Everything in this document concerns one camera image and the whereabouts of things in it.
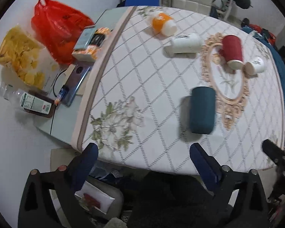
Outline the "clear plastic bottle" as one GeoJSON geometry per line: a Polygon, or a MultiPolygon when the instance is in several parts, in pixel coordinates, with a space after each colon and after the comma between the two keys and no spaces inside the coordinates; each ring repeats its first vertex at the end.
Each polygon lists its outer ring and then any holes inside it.
{"type": "Polygon", "coordinates": [[[51,118],[55,111],[53,99],[33,91],[15,90],[5,82],[0,83],[0,97],[9,101],[14,108],[37,116],[51,118]]]}

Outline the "white paper cup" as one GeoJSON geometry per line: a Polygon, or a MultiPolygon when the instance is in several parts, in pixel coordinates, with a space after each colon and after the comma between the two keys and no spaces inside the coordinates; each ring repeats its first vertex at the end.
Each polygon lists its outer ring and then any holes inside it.
{"type": "Polygon", "coordinates": [[[260,56],[254,57],[251,61],[245,64],[245,72],[249,76],[254,76],[265,71],[264,60],[260,56]]]}
{"type": "Polygon", "coordinates": [[[174,54],[198,53],[203,46],[203,41],[196,33],[173,37],[170,42],[174,54]]]}

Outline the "red paper cup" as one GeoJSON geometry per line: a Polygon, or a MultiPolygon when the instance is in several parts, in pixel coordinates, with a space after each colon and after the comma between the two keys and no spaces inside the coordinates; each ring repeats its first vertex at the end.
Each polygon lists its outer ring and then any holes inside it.
{"type": "Polygon", "coordinates": [[[227,35],[222,39],[222,52],[227,65],[233,70],[241,70],[244,66],[241,39],[235,35],[227,35]]]}

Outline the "white paper cup left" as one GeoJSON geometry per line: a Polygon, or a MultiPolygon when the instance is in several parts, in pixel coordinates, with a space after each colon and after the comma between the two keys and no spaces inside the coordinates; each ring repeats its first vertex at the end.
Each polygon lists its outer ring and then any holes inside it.
{"type": "Polygon", "coordinates": [[[174,54],[198,53],[203,46],[203,41],[196,33],[173,37],[170,42],[174,54]]]}

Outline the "bag of yellow chips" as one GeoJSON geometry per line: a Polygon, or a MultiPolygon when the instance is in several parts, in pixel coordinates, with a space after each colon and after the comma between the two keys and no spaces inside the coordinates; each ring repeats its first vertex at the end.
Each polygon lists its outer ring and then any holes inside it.
{"type": "Polygon", "coordinates": [[[2,41],[0,65],[44,93],[50,91],[61,69],[47,48],[19,25],[12,27],[2,41]]]}

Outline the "white packet below table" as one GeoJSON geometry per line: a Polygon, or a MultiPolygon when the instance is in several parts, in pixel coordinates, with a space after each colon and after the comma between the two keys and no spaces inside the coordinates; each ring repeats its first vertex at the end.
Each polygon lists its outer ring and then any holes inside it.
{"type": "Polygon", "coordinates": [[[84,199],[84,201],[88,201],[88,203],[94,203],[95,205],[93,207],[103,214],[108,212],[108,209],[115,200],[115,198],[106,194],[87,181],[84,183],[81,190],[75,192],[75,195],[81,199],[84,199]]]}

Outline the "red plastic bag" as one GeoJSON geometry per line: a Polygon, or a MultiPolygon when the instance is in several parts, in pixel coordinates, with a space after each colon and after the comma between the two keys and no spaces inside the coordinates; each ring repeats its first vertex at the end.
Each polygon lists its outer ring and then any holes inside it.
{"type": "Polygon", "coordinates": [[[31,26],[41,42],[60,65],[74,61],[73,48],[82,31],[93,20],[81,11],[55,0],[38,0],[31,26]]]}

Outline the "smartphone on box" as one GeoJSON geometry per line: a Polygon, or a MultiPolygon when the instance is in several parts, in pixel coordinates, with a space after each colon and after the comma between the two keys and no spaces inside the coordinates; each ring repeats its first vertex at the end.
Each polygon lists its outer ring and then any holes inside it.
{"type": "Polygon", "coordinates": [[[92,40],[95,31],[95,25],[85,27],[74,46],[74,51],[86,49],[92,40]]]}

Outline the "dark teal cup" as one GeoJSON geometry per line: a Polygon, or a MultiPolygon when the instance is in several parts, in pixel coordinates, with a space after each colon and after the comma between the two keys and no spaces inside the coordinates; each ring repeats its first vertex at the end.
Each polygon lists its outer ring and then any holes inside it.
{"type": "Polygon", "coordinates": [[[189,129],[196,134],[210,134],[215,125],[216,91],[207,86],[192,89],[189,129]]]}

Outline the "orange white cup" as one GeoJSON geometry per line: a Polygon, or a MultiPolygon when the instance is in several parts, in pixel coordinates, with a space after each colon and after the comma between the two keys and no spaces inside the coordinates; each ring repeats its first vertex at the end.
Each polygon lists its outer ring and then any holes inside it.
{"type": "Polygon", "coordinates": [[[151,24],[154,31],[167,37],[174,35],[177,31],[173,18],[163,12],[156,13],[151,24]]]}

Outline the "white paper cup right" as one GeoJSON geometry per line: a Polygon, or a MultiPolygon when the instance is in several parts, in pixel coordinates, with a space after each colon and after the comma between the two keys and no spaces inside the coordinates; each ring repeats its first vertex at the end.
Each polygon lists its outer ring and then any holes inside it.
{"type": "Polygon", "coordinates": [[[260,56],[254,57],[251,61],[245,64],[245,72],[249,76],[254,76],[265,71],[264,60],[260,56]]]}

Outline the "red bag on floor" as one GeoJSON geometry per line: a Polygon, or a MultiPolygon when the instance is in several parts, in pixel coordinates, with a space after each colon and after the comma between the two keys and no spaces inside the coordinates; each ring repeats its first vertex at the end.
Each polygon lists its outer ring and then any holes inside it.
{"type": "Polygon", "coordinates": [[[252,28],[253,30],[257,31],[260,35],[262,35],[271,45],[275,45],[276,43],[276,37],[273,33],[268,31],[265,28],[261,28],[258,25],[254,24],[249,24],[249,27],[252,28]]]}

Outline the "orange patterned box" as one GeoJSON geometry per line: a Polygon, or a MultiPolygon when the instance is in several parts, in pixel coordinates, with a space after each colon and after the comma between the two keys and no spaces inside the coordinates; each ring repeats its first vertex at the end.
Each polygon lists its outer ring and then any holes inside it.
{"type": "Polygon", "coordinates": [[[111,30],[107,27],[100,27],[96,29],[88,47],[79,51],[74,51],[73,49],[72,56],[78,61],[95,62],[101,46],[104,44],[104,41],[110,34],[111,30]]]}

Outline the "blue tablet device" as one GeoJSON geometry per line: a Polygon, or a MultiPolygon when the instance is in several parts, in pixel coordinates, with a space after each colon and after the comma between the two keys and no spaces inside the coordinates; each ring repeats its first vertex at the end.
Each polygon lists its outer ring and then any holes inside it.
{"type": "Polygon", "coordinates": [[[90,64],[84,62],[77,62],[74,67],[70,68],[66,82],[63,84],[58,94],[58,98],[62,104],[67,107],[71,106],[77,91],[91,68],[92,66],[90,64]]]}

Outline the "diamond pattern floral tablecloth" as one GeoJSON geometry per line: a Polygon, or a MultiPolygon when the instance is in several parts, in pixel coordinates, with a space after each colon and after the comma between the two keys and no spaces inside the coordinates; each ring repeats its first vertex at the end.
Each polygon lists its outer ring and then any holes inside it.
{"type": "Polygon", "coordinates": [[[261,144],[285,145],[284,95],[270,49],[246,32],[192,11],[129,7],[106,40],[82,97],[71,145],[82,151],[98,145],[102,161],[121,166],[178,174],[196,174],[189,148],[199,142],[222,165],[246,172],[268,169],[273,162],[261,144]],[[164,36],[152,28],[156,13],[176,23],[164,36]],[[198,53],[174,54],[170,40],[196,33],[198,53]],[[244,66],[231,69],[222,39],[241,39],[244,66]],[[260,56],[263,73],[249,76],[245,64],[260,56]],[[216,91],[214,129],[196,134],[189,129],[192,89],[216,91]]]}

